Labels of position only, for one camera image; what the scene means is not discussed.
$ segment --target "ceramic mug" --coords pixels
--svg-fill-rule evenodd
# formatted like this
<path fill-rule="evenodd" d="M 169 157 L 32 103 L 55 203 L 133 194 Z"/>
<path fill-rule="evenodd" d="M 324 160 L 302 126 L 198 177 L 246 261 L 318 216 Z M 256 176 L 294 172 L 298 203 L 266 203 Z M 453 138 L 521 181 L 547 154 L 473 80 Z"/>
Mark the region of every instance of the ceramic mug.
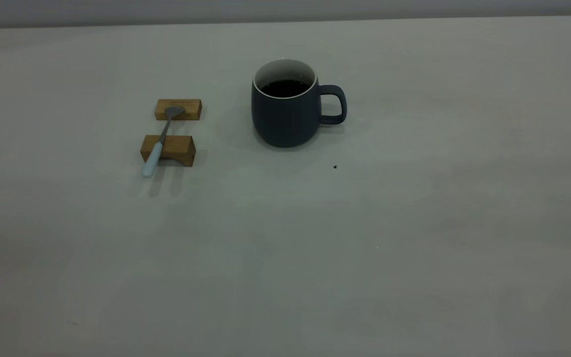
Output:
<path fill-rule="evenodd" d="M 297 83 L 297 91 L 266 93 L 270 84 Z M 321 95 L 336 95 L 341 102 L 341 115 L 321 114 Z M 340 124 L 347 116 L 347 101 L 338 86 L 319 85 L 314 70 L 301 61 L 277 59 L 263 65 L 252 78 L 252 122 L 259 135 L 270 145 L 293 147 L 310 140 L 320 124 Z"/>

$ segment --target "coffee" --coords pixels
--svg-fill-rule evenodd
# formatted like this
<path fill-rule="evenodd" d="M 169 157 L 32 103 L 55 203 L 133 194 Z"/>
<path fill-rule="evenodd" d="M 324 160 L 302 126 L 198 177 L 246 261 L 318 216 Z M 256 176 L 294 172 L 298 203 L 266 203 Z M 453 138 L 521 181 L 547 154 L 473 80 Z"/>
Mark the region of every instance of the coffee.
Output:
<path fill-rule="evenodd" d="M 261 91 L 270 95 L 270 97 L 288 98 L 299 95 L 308 90 L 308 88 L 310 88 L 308 84 L 289 79 L 287 81 L 276 81 L 267 84 L 261 88 Z"/>

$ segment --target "gray wall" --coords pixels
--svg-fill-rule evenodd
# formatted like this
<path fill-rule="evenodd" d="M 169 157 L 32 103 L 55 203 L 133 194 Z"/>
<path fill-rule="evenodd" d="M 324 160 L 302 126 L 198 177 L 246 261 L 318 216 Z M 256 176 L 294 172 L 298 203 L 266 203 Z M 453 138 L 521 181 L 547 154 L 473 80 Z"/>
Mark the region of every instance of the gray wall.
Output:
<path fill-rule="evenodd" d="M 571 0 L 0 0 L 0 27 L 571 14 Z"/>

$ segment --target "table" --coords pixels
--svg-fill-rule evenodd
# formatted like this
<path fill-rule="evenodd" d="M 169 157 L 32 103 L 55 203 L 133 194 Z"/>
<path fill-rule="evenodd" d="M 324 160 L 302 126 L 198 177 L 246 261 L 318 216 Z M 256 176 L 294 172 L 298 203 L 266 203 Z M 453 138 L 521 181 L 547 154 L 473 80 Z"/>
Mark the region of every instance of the table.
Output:
<path fill-rule="evenodd" d="M 349 105 L 295 149 L 281 57 Z M 162 98 L 195 166 L 145 179 Z M 0 356 L 562 355 L 571 17 L 0 30 Z"/>

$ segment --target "spoon handle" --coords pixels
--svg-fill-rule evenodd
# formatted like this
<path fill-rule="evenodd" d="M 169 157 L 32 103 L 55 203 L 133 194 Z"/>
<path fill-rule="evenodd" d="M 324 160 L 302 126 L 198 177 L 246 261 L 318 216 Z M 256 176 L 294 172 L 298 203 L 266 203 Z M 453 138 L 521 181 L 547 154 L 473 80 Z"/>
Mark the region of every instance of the spoon handle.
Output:
<path fill-rule="evenodd" d="M 158 160 L 160 160 L 160 153 L 163 151 L 163 144 L 157 142 L 154 145 L 154 149 L 151 151 L 147 162 L 145 162 L 145 167 L 142 169 L 142 176 L 151 177 L 156 172 L 156 166 L 158 166 Z"/>

